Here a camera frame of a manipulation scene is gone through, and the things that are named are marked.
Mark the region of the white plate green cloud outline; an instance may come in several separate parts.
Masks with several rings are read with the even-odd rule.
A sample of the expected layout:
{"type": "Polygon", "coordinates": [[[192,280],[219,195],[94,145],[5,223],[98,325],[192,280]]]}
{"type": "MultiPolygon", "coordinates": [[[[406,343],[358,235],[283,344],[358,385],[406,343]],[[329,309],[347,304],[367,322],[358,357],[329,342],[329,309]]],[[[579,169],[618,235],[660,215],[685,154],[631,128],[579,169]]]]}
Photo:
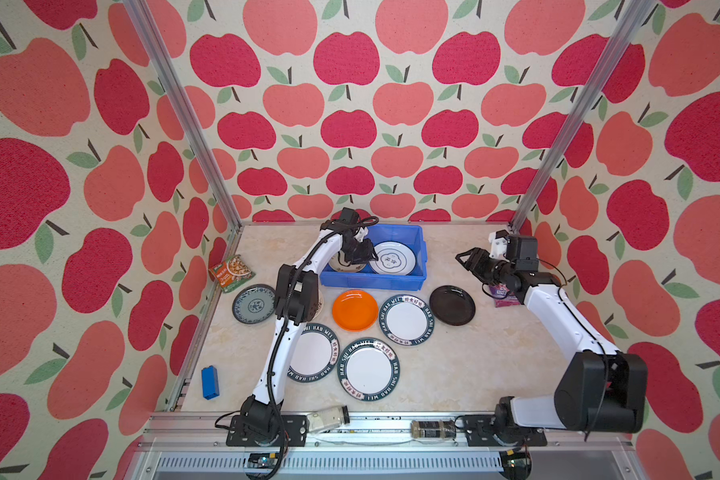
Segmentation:
{"type": "Polygon", "coordinates": [[[416,267],[416,256],[407,245],[386,241],[374,247],[376,259],[369,262],[371,269],[380,275],[408,275],[416,267]]]}

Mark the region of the black plate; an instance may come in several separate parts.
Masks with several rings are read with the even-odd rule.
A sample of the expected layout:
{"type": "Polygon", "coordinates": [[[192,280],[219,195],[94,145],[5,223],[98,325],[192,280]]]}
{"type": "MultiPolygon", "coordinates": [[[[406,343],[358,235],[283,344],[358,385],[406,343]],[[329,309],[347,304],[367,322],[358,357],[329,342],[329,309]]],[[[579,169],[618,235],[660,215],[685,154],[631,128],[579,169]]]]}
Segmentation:
{"type": "Polygon", "coordinates": [[[438,320],[451,326],[470,323],[476,313],[476,305],[471,295],[453,285],[435,288],[429,297],[429,307],[438,320]]]}

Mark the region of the green-rim hao wei plate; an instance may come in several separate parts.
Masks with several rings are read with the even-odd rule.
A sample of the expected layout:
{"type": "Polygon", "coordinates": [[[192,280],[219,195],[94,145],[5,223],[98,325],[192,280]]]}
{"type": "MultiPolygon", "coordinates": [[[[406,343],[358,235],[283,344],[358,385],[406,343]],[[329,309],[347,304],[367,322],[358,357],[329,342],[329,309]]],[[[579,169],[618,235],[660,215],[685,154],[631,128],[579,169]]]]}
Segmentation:
{"type": "Polygon", "coordinates": [[[400,382],[399,356],[380,339],[361,338],[342,351],[337,375],[344,391],[354,399],[379,401],[388,397],[400,382]]]}
{"type": "Polygon", "coordinates": [[[288,377],[298,383],[313,383],[328,376],[341,352],[335,332],[320,323],[309,323],[296,346],[288,377]]]}
{"type": "Polygon", "coordinates": [[[435,328],[434,315],[426,302],[406,294],[394,295],[382,304],[378,323],[389,340],[402,346],[426,342],[435,328]]]}

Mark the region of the cream patterned small plate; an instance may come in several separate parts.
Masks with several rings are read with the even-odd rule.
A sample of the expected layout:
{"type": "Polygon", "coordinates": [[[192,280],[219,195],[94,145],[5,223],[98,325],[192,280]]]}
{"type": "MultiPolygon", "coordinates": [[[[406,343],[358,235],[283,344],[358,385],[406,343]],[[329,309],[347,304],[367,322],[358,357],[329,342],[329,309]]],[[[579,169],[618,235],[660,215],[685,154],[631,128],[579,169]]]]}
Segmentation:
{"type": "Polygon", "coordinates": [[[339,273],[358,273],[367,266],[367,263],[352,263],[343,251],[339,251],[329,260],[328,266],[339,273]]]}

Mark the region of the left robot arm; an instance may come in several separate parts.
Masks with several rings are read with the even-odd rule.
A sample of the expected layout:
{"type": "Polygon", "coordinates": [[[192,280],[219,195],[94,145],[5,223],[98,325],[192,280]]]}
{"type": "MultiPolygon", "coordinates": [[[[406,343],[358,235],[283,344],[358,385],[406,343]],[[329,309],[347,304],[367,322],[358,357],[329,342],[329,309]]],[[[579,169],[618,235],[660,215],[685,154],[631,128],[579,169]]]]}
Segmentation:
{"type": "Polygon", "coordinates": [[[368,229],[378,222],[376,216],[327,220],[309,251],[278,270],[272,344],[258,383],[240,408],[242,424],[248,430],[272,437],[284,428],[281,414],[284,379],[299,338],[317,312],[319,275],[339,252],[355,263],[376,259],[368,229]]]}

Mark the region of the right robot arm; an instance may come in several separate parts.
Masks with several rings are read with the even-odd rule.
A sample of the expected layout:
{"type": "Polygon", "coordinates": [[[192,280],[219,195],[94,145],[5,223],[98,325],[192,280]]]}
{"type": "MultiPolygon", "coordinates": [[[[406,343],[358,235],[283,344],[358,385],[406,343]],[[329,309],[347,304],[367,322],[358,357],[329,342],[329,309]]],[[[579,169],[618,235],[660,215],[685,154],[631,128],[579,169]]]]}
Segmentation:
{"type": "Polygon", "coordinates": [[[621,351],[594,328],[570,301],[560,276],[540,271],[535,238],[500,230],[489,242],[488,249],[457,254],[457,261],[483,285],[506,287],[541,321],[568,362],[552,394],[502,398],[495,432],[639,432],[648,377],[643,359],[621,351]]]}

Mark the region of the purple candy bag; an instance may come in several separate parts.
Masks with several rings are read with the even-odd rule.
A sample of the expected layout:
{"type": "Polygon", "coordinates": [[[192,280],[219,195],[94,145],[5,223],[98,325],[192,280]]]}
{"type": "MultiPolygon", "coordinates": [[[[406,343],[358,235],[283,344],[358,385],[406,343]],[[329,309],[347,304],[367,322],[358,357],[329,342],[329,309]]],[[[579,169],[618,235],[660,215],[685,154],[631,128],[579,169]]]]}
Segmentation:
{"type": "Polygon", "coordinates": [[[487,287],[487,295],[493,299],[496,308],[521,304],[517,297],[509,291],[505,285],[489,285],[487,287]]]}

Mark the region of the orange plate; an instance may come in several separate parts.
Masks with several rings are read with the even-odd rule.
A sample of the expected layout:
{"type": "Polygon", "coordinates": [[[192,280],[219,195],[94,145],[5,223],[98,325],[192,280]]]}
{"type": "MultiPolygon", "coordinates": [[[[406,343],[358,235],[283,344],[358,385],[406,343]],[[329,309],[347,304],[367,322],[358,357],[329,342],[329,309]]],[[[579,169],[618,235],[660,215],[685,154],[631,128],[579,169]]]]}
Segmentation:
{"type": "Polygon", "coordinates": [[[360,332],[378,320],[379,307],[376,299],[363,290],[341,293],[332,305],[332,317],[342,329],[360,332]]]}

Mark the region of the orange noodle snack packet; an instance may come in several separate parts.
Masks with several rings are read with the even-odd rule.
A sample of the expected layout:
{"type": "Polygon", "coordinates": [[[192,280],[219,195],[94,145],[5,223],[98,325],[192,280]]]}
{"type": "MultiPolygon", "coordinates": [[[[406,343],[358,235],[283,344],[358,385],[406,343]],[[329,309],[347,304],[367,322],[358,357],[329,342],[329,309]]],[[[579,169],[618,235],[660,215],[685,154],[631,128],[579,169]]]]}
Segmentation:
{"type": "Polygon", "coordinates": [[[237,254],[209,269],[223,293],[230,293],[255,277],[255,272],[237,254]]]}

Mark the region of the small dark electronics module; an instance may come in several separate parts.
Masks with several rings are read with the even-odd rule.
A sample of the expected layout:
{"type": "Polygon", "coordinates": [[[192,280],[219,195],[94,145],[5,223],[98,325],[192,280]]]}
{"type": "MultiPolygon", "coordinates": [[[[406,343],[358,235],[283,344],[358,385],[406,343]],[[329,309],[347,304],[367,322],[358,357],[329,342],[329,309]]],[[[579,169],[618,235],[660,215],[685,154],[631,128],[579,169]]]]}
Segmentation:
{"type": "Polygon", "coordinates": [[[457,436],[457,427],[452,420],[414,420],[410,425],[413,439],[444,441],[457,436]]]}

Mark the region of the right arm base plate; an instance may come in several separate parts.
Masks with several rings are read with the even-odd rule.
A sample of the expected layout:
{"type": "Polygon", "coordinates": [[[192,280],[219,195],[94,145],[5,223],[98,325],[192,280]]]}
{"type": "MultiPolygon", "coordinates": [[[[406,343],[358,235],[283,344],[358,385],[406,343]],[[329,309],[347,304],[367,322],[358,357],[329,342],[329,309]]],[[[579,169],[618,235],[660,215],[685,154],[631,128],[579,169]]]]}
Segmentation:
{"type": "Polygon", "coordinates": [[[469,447],[544,447],[548,444],[543,429],[520,427],[496,415],[464,415],[456,423],[464,432],[469,447]]]}

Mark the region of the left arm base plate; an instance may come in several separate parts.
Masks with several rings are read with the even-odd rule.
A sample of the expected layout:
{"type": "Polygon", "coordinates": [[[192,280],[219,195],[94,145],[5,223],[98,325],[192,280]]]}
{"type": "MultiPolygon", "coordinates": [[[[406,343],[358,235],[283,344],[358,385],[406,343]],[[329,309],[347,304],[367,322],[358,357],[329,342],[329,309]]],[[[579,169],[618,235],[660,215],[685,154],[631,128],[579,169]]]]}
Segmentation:
{"type": "Polygon", "coordinates": [[[247,416],[235,415],[226,437],[230,447],[303,447],[309,430],[305,415],[281,415],[255,423],[247,416]]]}

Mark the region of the front aluminium frame rail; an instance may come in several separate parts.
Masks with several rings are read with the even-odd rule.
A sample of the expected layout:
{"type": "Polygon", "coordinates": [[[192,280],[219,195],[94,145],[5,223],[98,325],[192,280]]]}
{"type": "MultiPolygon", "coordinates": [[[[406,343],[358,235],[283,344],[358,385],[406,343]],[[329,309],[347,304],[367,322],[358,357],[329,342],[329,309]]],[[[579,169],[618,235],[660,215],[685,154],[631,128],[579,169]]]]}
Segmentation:
{"type": "Polygon", "coordinates": [[[277,447],[230,447],[215,412],[155,414],[124,462],[125,479],[645,479],[632,442],[620,434],[544,430],[544,447],[469,447],[456,423],[484,412],[350,413],[333,430],[307,433],[282,462],[277,447]],[[453,440],[413,439],[414,420],[452,420],[453,440]]]}

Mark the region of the right aluminium frame post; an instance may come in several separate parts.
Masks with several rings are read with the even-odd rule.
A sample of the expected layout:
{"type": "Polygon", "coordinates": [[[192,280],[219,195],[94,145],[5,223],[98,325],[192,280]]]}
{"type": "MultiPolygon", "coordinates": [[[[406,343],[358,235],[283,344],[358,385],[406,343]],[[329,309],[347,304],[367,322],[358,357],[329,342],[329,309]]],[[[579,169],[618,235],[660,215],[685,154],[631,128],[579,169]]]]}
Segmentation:
{"type": "Polygon", "coordinates": [[[562,159],[578,133],[586,116],[611,78],[613,71],[634,40],[635,35],[642,27],[645,19],[657,1],[635,0],[630,1],[617,21],[616,28],[608,39],[603,52],[594,65],[587,82],[581,88],[581,93],[573,102],[573,107],[564,121],[552,147],[545,153],[536,175],[530,183],[528,190],[520,199],[520,203],[509,223],[512,233],[518,233],[528,218],[532,208],[536,205],[545,185],[550,180],[557,163],[562,159]]]}

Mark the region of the left aluminium frame post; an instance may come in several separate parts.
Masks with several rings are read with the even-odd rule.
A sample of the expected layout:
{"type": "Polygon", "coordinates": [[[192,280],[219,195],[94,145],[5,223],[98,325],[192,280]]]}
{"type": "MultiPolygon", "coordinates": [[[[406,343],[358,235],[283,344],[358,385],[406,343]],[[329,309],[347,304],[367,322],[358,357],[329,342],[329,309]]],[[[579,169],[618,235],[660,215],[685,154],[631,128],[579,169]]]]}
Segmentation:
{"type": "Polygon", "coordinates": [[[228,192],[212,148],[209,146],[192,102],[173,66],[172,58],[162,39],[159,27],[147,1],[125,0],[124,5],[135,31],[157,72],[186,141],[195,153],[204,176],[209,182],[218,205],[234,233],[242,230],[242,222],[228,192]]]}

